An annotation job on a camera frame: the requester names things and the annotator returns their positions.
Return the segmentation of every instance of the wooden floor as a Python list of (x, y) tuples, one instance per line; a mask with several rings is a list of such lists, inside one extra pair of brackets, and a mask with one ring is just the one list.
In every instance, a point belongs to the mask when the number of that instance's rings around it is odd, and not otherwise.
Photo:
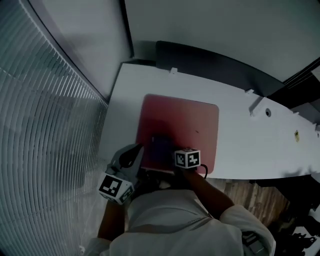
[(289, 206), (289, 201), (275, 187), (260, 187), (248, 180), (207, 178), (207, 181), (235, 204), (244, 206), (267, 227)]

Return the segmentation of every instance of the human arm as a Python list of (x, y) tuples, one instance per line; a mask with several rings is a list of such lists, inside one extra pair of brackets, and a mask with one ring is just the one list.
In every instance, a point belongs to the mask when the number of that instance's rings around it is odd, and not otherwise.
[(108, 200), (97, 237), (113, 241), (124, 232), (125, 207)]
[(234, 205), (227, 195), (210, 185), (195, 171), (184, 170), (182, 173), (202, 205), (215, 219), (218, 220), (225, 210)]
[[(196, 172), (183, 171), (183, 176), (189, 182), (194, 193), (206, 210), (217, 220), (224, 224), (237, 227), (242, 232), (242, 241), (246, 236), (258, 238), (253, 246), (265, 248), (267, 255), (275, 253), (276, 242), (269, 230), (243, 206), (234, 205), (232, 200), (218, 189), (211, 186), (201, 175)], [(247, 255), (250, 244), (243, 245)]]

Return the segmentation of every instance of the black and white marker cube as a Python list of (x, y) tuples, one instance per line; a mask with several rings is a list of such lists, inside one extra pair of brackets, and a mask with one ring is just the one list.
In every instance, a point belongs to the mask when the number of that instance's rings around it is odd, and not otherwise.
[(119, 205), (122, 205), (135, 191), (131, 182), (105, 172), (100, 176), (97, 190), (105, 199)]
[(174, 164), (184, 169), (193, 168), (201, 165), (200, 150), (185, 148), (174, 152)]

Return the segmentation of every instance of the white table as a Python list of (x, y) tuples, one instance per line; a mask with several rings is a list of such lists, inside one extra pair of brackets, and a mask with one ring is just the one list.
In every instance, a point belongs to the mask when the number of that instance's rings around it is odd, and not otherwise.
[(315, 126), (288, 108), (265, 98), (271, 116), (263, 110), (251, 117), (249, 107), (259, 98), (254, 93), (247, 95), (221, 82), (134, 64), (123, 64), (116, 80), (101, 135), (100, 157), (110, 161), (118, 149), (135, 142), (147, 94), (218, 106), (217, 150), (209, 177), (275, 179), (320, 172), (320, 138)]

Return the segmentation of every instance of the white bracket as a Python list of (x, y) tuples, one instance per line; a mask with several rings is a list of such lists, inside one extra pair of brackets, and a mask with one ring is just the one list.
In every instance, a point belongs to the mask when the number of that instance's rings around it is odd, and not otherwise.
[(255, 103), (250, 107), (250, 116), (251, 117), (256, 117), (259, 115), (261, 112), (264, 111), (266, 106), (266, 98), (263, 97), (258, 104), (255, 105)]
[(246, 91), (245, 91), (245, 94), (246, 94), (246, 95), (251, 95), (253, 92), (254, 92), (254, 90), (249, 89), (249, 90), (246, 90)]
[(172, 67), (170, 70), (170, 74), (175, 75), (176, 73), (178, 73), (178, 69), (176, 67)]

